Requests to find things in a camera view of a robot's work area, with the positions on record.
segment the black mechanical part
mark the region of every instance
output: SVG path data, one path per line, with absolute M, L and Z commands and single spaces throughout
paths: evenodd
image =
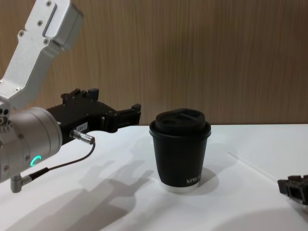
M 61 105 L 47 109 L 60 125 L 63 144 L 73 140 L 70 136 L 73 129 L 82 133 L 95 130 L 114 133 L 119 128 L 139 124 L 140 104 L 135 104 L 127 110 L 116 111 L 99 102 L 98 95 L 98 89 L 75 89 L 71 93 L 61 95 Z
M 287 180 L 278 180 L 278 186 L 280 193 L 308 205 L 308 175 L 289 176 Z

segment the black object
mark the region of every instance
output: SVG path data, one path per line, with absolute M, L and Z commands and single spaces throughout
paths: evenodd
M 308 205 L 308 175 L 289 176 L 287 180 L 278 180 L 278 186 L 280 193 Z
M 36 171 L 34 173 L 31 173 L 29 174 L 29 177 L 32 179 L 32 180 L 35 180 L 36 178 L 44 175 L 45 173 L 49 172 L 49 168 L 45 167 L 45 168 L 42 168 L 41 170 L 39 171 Z
M 150 124 L 156 164 L 161 181 L 188 187 L 200 178 L 211 126 L 205 115 L 192 109 L 161 113 Z
M 47 109 L 58 121 L 63 143 L 68 143 L 71 130 L 86 133 L 100 130 L 116 132 L 118 128 L 139 124 L 141 105 L 135 104 L 131 109 L 116 111 L 98 101 L 99 90 L 88 91 L 76 89 L 71 93 L 62 94 L 61 105 Z

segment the black coffee cup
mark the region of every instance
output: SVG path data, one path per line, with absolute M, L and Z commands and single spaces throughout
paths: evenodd
M 163 188 L 175 193 L 197 188 L 211 135 L 205 115 L 192 109 L 161 113 L 150 124 L 150 134 Z

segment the black cable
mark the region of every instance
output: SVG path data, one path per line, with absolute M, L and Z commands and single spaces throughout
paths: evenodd
M 57 169 L 57 168 L 64 167 L 64 166 L 71 165 L 71 164 L 77 163 L 77 162 L 79 162 L 79 161 L 82 161 L 82 160 L 88 158 L 88 157 L 93 153 L 94 149 L 95 149 L 95 142 L 94 142 L 93 145 L 92 145 L 91 151 L 90 151 L 87 155 L 85 155 L 84 157 L 82 157 L 82 158 L 80 158 L 80 159 L 77 159 L 77 160 L 73 160 L 73 161 L 64 163 L 64 164 L 61 164 L 61 165 L 57 165 L 57 166 L 54 166 L 54 167 L 51 167 L 51 168 L 45 167 L 45 168 L 43 168 L 43 169 L 41 169 L 41 170 L 39 170 L 39 171 L 36 171 L 36 172 L 34 172 L 34 173 L 29 174 L 29 177 L 30 177 L 32 180 L 35 180 L 36 178 L 38 178 L 38 177 L 44 175 L 45 173 L 47 173 L 47 172 L 49 172 L 49 171 L 51 171 L 51 170 L 55 170 L 55 169 Z
M 60 168 L 60 167 L 64 167 L 64 166 L 67 166 L 67 165 L 71 165 L 71 164 L 77 163 L 79 161 L 82 161 L 82 160 L 88 158 L 93 153 L 94 149 L 95 149 L 95 142 L 92 145 L 91 151 L 87 155 L 85 155 L 83 158 L 80 158 L 80 159 L 77 159 L 77 160 L 73 160 L 71 162 L 67 162 L 67 163 L 64 163 L 64 164 L 61 164 L 61 165 L 57 165 L 57 166 L 51 167 L 51 168 L 49 168 L 49 171 L 57 169 L 57 168 Z

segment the screw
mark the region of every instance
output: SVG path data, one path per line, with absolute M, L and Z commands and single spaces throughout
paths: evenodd
M 21 134 L 21 133 L 19 133 L 19 134 L 17 135 L 17 137 L 18 137 L 19 139 L 23 139 L 23 138 L 24 138 L 24 135 Z

